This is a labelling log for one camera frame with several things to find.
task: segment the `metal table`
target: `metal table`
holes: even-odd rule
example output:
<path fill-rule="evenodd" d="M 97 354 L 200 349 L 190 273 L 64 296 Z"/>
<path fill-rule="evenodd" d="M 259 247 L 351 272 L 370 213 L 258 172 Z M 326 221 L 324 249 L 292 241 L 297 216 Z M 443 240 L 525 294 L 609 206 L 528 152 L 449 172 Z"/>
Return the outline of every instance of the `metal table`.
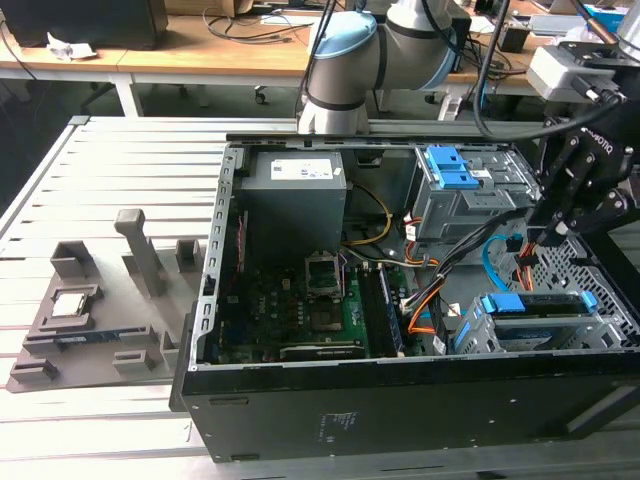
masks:
<path fill-rule="evenodd" d="M 452 127 L 374 122 L 372 128 L 409 134 Z M 456 122 L 455 128 L 474 127 Z M 576 479 L 595 472 L 614 478 L 612 471 L 615 478 L 638 478 L 639 410 L 580 442 L 216 465 L 189 417 L 169 411 L 168 384 L 4 390 L 53 272 L 48 259 L 57 241 L 83 239 L 91 251 L 126 252 L 112 223 L 127 206 L 144 208 L 146 234 L 158 249 L 178 238 L 206 239 L 225 134 L 249 130 L 293 132 L 294 124 L 77 117 L 53 145 L 0 220 L 0 478 L 472 479 L 499 472 Z"/>

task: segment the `white cable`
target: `white cable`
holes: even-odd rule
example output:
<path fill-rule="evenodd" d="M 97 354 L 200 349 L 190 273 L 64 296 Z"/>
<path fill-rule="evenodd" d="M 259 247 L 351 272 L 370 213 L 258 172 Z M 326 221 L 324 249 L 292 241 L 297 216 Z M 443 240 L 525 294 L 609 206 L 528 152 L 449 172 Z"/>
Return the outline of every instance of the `white cable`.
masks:
<path fill-rule="evenodd" d="M 365 262 L 389 263 L 389 264 L 392 264 L 392 265 L 399 265 L 401 267 L 422 268 L 422 265 L 412 265 L 410 263 L 399 262 L 397 260 L 390 260 L 390 259 L 387 259 L 387 258 L 375 259 L 375 258 L 365 257 L 364 255 L 360 255 L 359 253 L 351 250 L 349 247 L 345 247 L 344 245 L 342 246 L 342 248 L 344 248 L 347 252 L 349 252 L 354 257 L 358 257 L 360 260 L 364 260 Z"/>

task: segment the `desk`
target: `desk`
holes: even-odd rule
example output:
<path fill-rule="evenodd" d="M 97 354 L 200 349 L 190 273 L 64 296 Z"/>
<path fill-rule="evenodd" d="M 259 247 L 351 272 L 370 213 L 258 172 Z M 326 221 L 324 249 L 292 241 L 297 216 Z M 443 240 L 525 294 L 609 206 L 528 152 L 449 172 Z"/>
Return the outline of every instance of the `desk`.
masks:
<path fill-rule="evenodd" d="M 535 8 L 527 2 L 516 5 L 521 12 L 525 6 Z M 243 27 L 241 34 L 275 28 L 256 24 Z M 298 35 L 307 41 L 308 31 L 302 30 Z M 135 90 L 137 83 L 297 87 L 308 58 L 306 46 L 296 37 L 286 44 L 238 44 L 211 35 L 202 19 L 192 16 L 171 16 L 168 31 L 157 50 L 99 49 L 95 59 L 70 63 L 57 60 L 43 48 L 20 49 L 13 38 L 8 37 L 14 53 L 38 79 L 115 84 L 126 116 L 142 115 Z M 488 38 L 488 35 L 480 37 L 481 41 L 488 41 Z M 515 65 L 526 66 L 535 48 L 546 42 L 546 39 L 531 37 L 523 53 L 508 56 Z M 1 43 L 0 78 L 31 78 Z M 461 73 L 449 75 L 446 82 L 438 87 L 439 91 L 446 93 L 441 119 L 451 119 L 446 115 L 449 103 L 460 100 L 476 81 L 476 69 L 468 65 Z M 525 75 L 509 77 L 491 91 L 503 95 L 536 95 Z M 388 103 L 388 96 L 382 103 Z"/>

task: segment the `motherboard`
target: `motherboard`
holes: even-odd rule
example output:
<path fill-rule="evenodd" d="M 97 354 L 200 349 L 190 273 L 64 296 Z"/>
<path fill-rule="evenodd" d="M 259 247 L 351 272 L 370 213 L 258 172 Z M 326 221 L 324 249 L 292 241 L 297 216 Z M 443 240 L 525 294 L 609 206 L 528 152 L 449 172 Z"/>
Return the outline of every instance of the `motherboard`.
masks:
<path fill-rule="evenodd" d="M 359 359 L 402 351 L 398 267 L 363 264 L 333 273 L 311 268 L 245 275 L 221 309 L 220 363 Z M 338 294 L 317 295 L 337 286 Z"/>

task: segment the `blue bracket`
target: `blue bracket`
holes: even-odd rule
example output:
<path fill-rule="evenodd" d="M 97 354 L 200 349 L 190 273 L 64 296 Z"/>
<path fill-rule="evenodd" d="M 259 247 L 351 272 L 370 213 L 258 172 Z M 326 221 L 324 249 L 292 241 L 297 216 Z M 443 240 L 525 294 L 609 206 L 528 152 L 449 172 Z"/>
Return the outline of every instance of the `blue bracket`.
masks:
<path fill-rule="evenodd" d="M 523 313 L 526 310 L 517 293 L 490 293 L 482 297 L 481 301 L 487 313 Z"/>
<path fill-rule="evenodd" d="M 598 300 L 595 295 L 588 290 L 585 290 L 580 294 L 580 298 L 584 302 L 585 307 L 589 313 L 595 313 L 598 310 Z"/>
<path fill-rule="evenodd" d="M 428 147 L 425 153 L 431 171 L 438 176 L 440 188 L 475 190 L 480 187 L 454 147 Z"/>

